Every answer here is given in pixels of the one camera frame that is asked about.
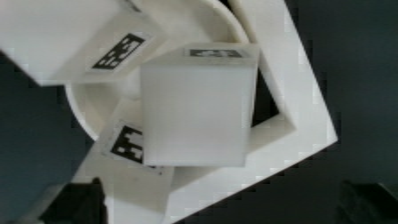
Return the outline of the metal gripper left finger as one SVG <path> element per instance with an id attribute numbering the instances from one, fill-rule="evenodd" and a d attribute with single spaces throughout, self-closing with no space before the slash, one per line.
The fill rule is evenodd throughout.
<path id="1" fill-rule="evenodd" d="M 14 224 L 108 224 L 104 190 L 99 178 L 51 187 Z"/>

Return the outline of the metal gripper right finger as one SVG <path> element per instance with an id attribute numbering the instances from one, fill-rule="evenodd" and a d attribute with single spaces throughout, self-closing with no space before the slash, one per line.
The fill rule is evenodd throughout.
<path id="1" fill-rule="evenodd" d="M 398 224 L 398 196 L 380 183 L 341 182 L 333 224 Z"/>

